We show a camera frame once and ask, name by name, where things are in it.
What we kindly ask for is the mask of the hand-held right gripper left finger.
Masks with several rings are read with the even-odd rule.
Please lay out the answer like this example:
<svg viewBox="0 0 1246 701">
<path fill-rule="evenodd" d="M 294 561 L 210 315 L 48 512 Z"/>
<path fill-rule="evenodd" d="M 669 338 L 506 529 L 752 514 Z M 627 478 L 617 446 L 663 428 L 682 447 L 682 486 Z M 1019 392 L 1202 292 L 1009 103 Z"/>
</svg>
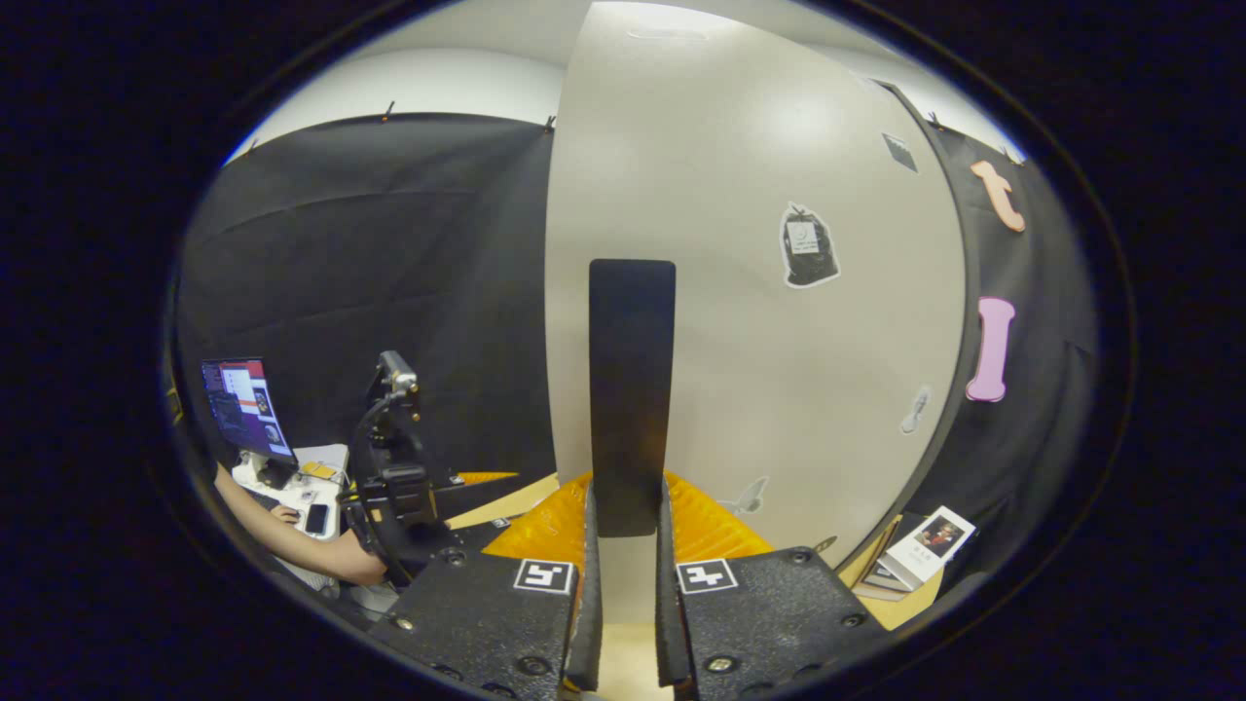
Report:
<svg viewBox="0 0 1246 701">
<path fill-rule="evenodd" d="M 598 686 L 604 641 L 591 474 L 579 474 L 481 553 L 426 568 L 369 637 L 420 674 L 476 695 L 558 700 Z"/>
</svg>

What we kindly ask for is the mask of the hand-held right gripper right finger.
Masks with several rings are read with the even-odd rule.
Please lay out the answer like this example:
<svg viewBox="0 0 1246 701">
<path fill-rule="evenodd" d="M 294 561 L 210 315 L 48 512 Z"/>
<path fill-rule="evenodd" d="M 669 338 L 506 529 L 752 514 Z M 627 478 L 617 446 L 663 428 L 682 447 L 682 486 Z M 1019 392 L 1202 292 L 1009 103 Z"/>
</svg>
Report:
<svg viewBox="0 0 1246 701">
<path fill-rule="evenodd" d="M 680 476 L 657 510 L 657 662 L 678 700 L 797 700 L 880 652 L 886 628 L 811 547 L 771 547 Z"/>
</svg>

